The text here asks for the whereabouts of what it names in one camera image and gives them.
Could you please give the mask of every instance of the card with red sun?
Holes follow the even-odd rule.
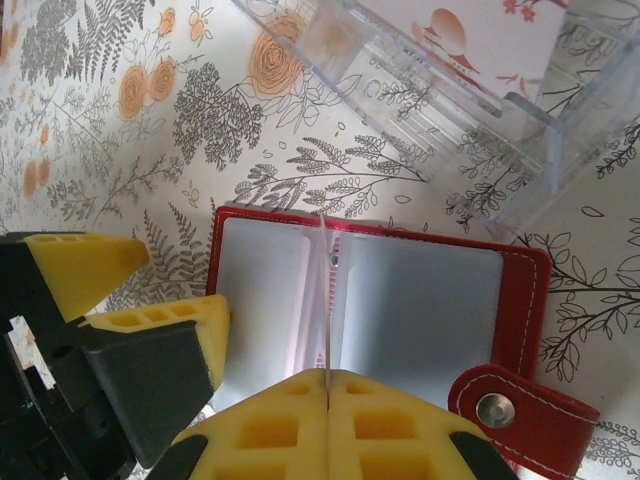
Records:
[[[356,0],[419,46],[451,79],[499,104],[535,102],[568,0]]]

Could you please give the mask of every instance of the red flower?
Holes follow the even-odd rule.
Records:
[[[516,13],[516,0],[504,0],[504,13]]]
[[[529,5],[522,7],[522,16],[525,22],[533,23],[536,19],[536,12]]]

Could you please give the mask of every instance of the wallet strap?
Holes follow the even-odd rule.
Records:
[[[515,407],[513,420],[503,428],[479,419],[477,406],[491,394]],[[496,364],[463,373],[449,393],[449,410],[477,424],[505,458],[551,480],[574,478],[600,418],[589,405]]]

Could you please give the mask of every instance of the yellow foam pad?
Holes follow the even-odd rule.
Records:
[[[324,370],[306,370],[180,434],[207,437],[190,480],[326,480]]]
[[[449,439],[468,420],[355,373],[306,370],[182,432],[190,480],[475,480]]]
[[[97,233],[24,239],[65,322],[84,315],[149,258],[140,240]]]
[[[468,420],[352,372],[331,374],[330,480],[475,480],[449,440]]]
[[[196,322],[196,334],[209,370],[209,379],[213,388],[217,389],[222,382],[229,338],[229,307],[222,295],[88,315],[80,327],[91,325],[101,330],[134,333],[187,320]]]

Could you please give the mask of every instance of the floral wallpaper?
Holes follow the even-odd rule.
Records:
[[[636,31],[638,2],[613,2],[605,20]],[[535,1],[503,3],[507,14],[534,18]],[[299,40],[295,10],[249,4],[272,31]],[[2,27],[0,234],[97,230],[145,241],[148,264],[100,308],[201,295],[212,214],[229,203],[482,234],[420,173],[433,151],[376,134],[229,0],[5,0]],[[542,108],[570,107],[614,54],[609,37],[568,22],[555,55],[574,75],[543,89]],[[361,73],[340,91],[362,88]],[[402,76],[367,93],[400,120],[432,94]],[[466,198],[493,215],[529,180],[509,166],[517,152],[481,129],[458,140]],[[640,479],[639,141],[638,121],[609,139],[516,240],[553,260],[538,381],[603,414],[581,479]],[[487,180],[496,170],[504,173]],[[44,371],[24,322],[12,340],[25,365]]]

